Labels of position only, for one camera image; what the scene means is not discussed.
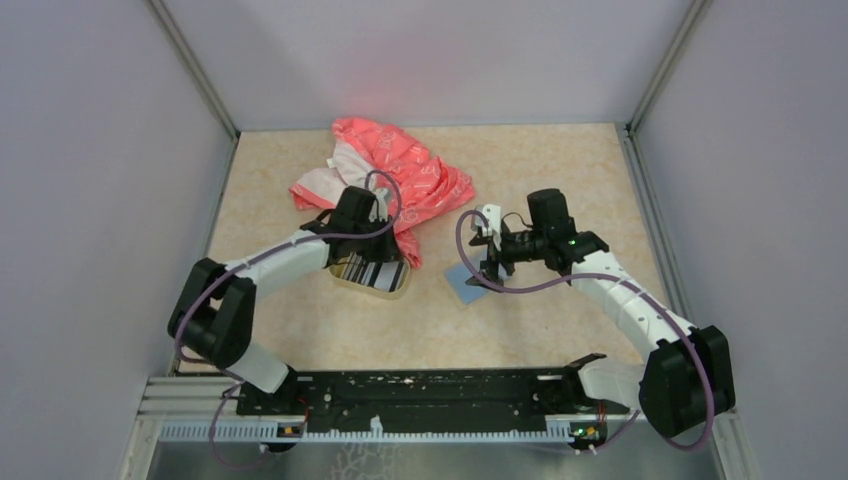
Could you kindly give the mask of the beige blue card holder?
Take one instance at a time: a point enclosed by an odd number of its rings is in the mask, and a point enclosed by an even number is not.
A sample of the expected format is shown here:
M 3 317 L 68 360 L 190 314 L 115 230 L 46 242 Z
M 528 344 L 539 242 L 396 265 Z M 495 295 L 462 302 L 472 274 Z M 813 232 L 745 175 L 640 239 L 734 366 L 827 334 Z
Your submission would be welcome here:
M 463 263 L 451 266 L 444 271 L 443 276 L 448 288 L 463 307 L 470 306 L 491 293 L 491 290 L 466 283 L 467 280 L 475 280 L 475 277 Z

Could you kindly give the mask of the gold card tin box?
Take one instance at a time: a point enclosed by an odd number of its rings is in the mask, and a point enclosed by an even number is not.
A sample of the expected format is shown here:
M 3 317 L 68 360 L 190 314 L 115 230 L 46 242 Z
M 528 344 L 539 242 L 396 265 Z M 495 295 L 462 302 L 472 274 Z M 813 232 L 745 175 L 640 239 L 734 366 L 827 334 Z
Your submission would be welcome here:
M 339 286 L 384 300 L 399 299 L 411 278 L 411 267 L 405 260 L 366 262 L 356 257 L 331 265 L 328 272 Z

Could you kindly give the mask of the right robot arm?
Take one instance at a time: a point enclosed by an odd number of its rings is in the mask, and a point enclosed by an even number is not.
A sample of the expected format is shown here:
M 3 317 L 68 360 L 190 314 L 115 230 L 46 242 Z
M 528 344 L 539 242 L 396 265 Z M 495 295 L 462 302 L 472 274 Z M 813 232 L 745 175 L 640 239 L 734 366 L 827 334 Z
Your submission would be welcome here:
M 457 244 L 469 284 L 510 294 L 566 284 L 599 306 L 642 359 L 636 365 L 590 354 L 567 365 L 567 406 L 588 412 L 610 401 L 638 410 L 667 440 L 699 425 L 710 431 L 716 416 L 736 405 L 725 334 L 695 326 L 643 288 L 599 235 L 577 228 L 560 190 L 533 192 L 527 204 L 531 221 L 519 231 L 494 204 L 463 213 L 473 221 L 470 245 L 485 249 L 472 264 L 465 243 Z

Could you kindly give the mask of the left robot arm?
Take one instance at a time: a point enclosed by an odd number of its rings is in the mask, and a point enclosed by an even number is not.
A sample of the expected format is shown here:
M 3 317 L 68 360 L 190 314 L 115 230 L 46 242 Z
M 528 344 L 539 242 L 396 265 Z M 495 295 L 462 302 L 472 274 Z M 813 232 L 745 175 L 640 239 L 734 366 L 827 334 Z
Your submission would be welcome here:
M 184 284 L 167 325 L 177 349 L 188 348 L 221 372 L 260 390 L 277 414 L 292 411 L 300 388 L 291 366 L 252 338 L 257 304 L 302 277 L 355 255 L 394 262 L 402 254 L 388 212 L 391 194 L 345 188 L 336 206 L 281 244 L 227 263 L 203 258 Z

